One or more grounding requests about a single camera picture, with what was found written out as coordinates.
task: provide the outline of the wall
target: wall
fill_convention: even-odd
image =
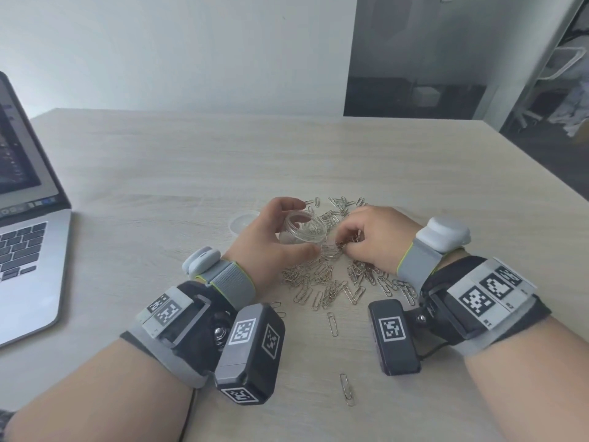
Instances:
[[[350,76],[487,85],[475,118],[498,129],[581,1],[358,0]]]
[[[356,0],[0,0],[0,70],[55,107],[342,115]]]

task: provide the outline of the hand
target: hand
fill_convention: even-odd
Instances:
[[[391,207],[362,206],[337,227],[335,241],[347,242],[360,230],[364,240],[350,242],[344,252],[352,259],[369,262],[396,274],[397,266],[423,227]]]
[[[270,200],[223,256],[223,259],[234,260],[245,270],[257,292],[268,287],[285,268],[319,256],[321,249],[317,245],[283,245],[276,237],[276,233],[282,231],[287,214],[305,207],[304,201],[291,197]]]

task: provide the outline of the forearm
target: forearm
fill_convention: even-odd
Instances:
[[[191,388],[121,339],[21,409],[8,442],[175,442]]]
[[[584,440],[589,345],[554,318],[465,359],[509,440]]]

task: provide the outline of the left hand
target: left hand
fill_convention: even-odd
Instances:
[[[305,207],[304,201],[291,197],[270,200],[223,256],[223,259],[234,260],[245,270],[254,282],[256,292],[276,281],[278,274],[285,268],[319,256],[321,249],[317,245],[284,245],[279,243],[276,236],[276,233],[282,231],[287,214]]]

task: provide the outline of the wooden table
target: wooden table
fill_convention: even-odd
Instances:
[[[482,122],[54,110],[33,125],[77,214],[64,317],[0,351],[0,407],[19,408],[106,346],[184,279],[188,254],[230,245],[229,218],[281,195],[455,215],[471,227],[471,252],[516,267],[589,336],[589,204]],[[336,338],[325,312],[291,298],[263,295],[287,312],[274,396],[238,407],[206,388],[188,441],[502,440],[452,351],[418,375],[381,373],[366,313],[379,290],[355,307],[337,299]]]

